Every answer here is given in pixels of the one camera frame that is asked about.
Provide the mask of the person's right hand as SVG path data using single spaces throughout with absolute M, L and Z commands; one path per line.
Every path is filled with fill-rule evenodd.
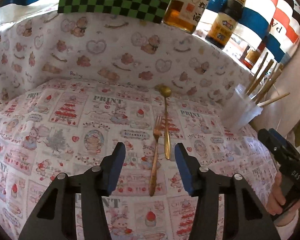
M 266 204 L 266 210 L 271 215 L 280 215 L 283 213 L 283 205 L 286 203 L 286 199 L 283 196 L 281 190 L 282 174 L 277 172 L 275 176 L 275 181 L 272 185 L 271 192 L 268 196 L 268 202 Z M 293 219 L 296 212 L 300 208 L 300 200 L 298 200 L 284 215 L 284 217 L 289 217 Z

